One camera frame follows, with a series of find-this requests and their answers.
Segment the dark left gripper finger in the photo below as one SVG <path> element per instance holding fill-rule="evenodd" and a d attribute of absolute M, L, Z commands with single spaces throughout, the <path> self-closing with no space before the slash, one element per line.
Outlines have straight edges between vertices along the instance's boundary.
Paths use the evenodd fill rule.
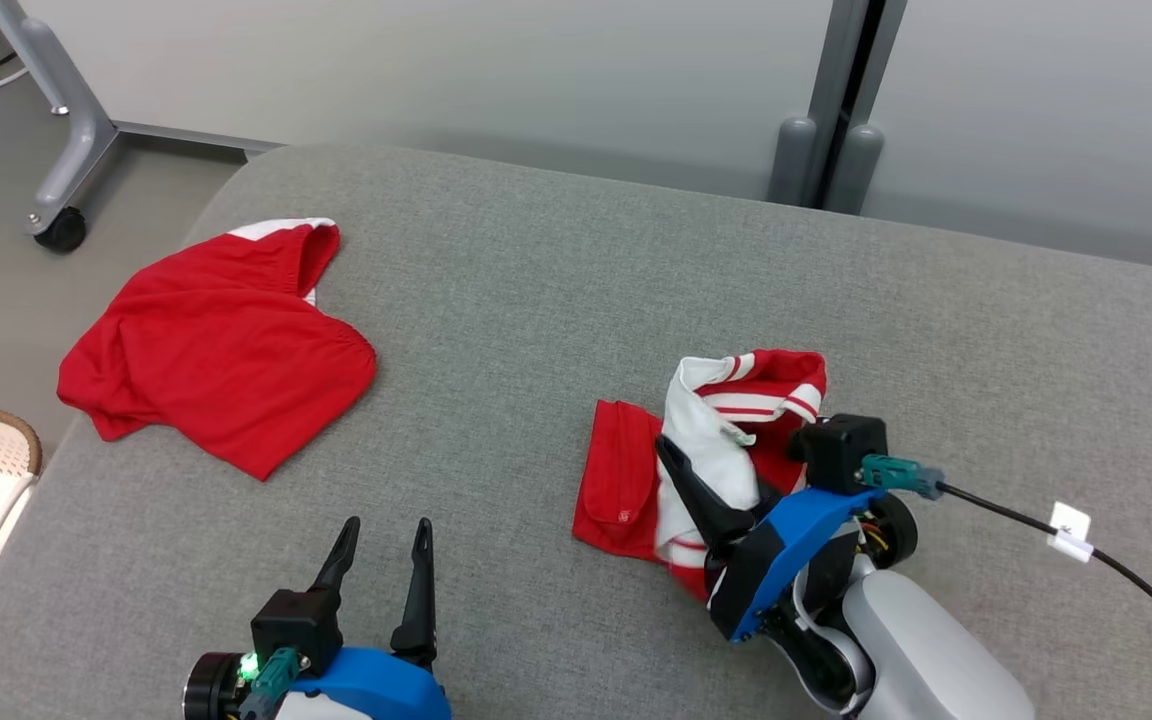
<path fill-rule="evenodd" d="M 328 556 L 317 573 L 314 583 L 311 584 L 311 591 L 340 593 L 346 574 L 355 561 L 358 535 L 361 535 L 361 516 L 351 516 L 340 528 Z"/>
<path fill-rule="evenodd" d="M 412 571 L 401 623 L 391 634 L 392 655 L 422 669 L 435 662 L 433 521 L 420 518 L 411 550 Z"/>

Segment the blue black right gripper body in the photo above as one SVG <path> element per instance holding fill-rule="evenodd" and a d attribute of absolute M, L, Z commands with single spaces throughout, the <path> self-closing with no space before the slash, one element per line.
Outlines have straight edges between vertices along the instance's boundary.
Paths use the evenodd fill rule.
<path fill-rule="evenodd" d="M 749 510 L 732 509 L 710 492 L 710 620 L 732 643 L 791 632 L 799 615 L 791 607 L 795 579 L 823 573 L 808 607 L 828 605 L 844 592 L 861 541 L 874 544 L 869 555 L 878 569 L 900 564 L 918 546 L 914 514 L 882 488 L 858 495 L 803 488 Z"/>

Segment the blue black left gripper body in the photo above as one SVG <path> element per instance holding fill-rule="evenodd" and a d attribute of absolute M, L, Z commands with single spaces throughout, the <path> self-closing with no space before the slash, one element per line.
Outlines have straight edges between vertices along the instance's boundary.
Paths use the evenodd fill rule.
<path fill-rule="evenodd" d="M 434 675 L 374 647 L 344 647 L 311 676 L 283 647 L 200 655 L 183 687 L 185 719 L 450 719 Z"/>

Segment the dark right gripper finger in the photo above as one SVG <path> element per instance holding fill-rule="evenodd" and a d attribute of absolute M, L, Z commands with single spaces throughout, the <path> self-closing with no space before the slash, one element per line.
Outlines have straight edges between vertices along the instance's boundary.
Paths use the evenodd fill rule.
<path fill-rule="evenodd" d="M 691 458 L 670 438 L 659 435 L 655 452 L 705 546 L 732 546 L 758 523 L 755 511 L 735 509 L 718 497 L 696 473 Z"/>

